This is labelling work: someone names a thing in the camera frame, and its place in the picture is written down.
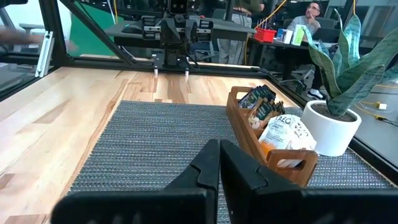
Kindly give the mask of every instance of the red container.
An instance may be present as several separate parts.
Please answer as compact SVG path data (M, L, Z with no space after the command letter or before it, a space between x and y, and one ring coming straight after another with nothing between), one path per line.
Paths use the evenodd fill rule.
M276 34L276 30L265 30L261 28L256 28L256 33L254 34L254 38L261 42L270 42L274 41L274 37Z

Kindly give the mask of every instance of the wooden basket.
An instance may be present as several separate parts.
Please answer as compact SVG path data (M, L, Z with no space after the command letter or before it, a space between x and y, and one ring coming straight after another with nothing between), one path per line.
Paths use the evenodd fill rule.
M251 89L249 87L232 87L226 105L226 113L240 148L279 175L301 187L305 187L317 165L318 154L309 150L274 149L266 157L258 141L264 129L252 129L247 117L251 110L240 108L236 99L238 93L247 93ZM303 162L299 167L278 167L277 164L281 159L300 159Z

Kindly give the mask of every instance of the gray mat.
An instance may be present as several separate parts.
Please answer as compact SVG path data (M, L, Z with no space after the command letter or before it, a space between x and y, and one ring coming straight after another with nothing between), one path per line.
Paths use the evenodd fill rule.
M286 112L300 113L288 108ZM70 192L162 189L209 139L238 144L224 106L122 101ZM321 156L308 187L392 186L347 151L341 157ZM229 223L221 184L219 197L218 223Z

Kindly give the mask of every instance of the white planter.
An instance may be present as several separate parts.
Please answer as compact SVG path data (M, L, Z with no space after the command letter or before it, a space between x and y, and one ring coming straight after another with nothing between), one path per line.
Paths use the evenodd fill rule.
M361 117L354 111L348 110L356 118L356 121L337 121L314 111L311 107L314 104L325 105L326 102L323 100L309 101L305 105L301 121L317 142L315 151L324 156L343 155L362 122Z

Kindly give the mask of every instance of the person's hand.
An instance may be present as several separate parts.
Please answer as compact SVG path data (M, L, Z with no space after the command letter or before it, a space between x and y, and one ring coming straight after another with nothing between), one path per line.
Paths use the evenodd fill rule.
M65 40L69 52L76 52L79 47L72 40Z
M44 36L42 35L30 35L29 41L31 44L40 44L43 41Z
M308 20L308 23L315 26L317 29L321 27L318 21L315 20L314 16L310 14L311 18Z

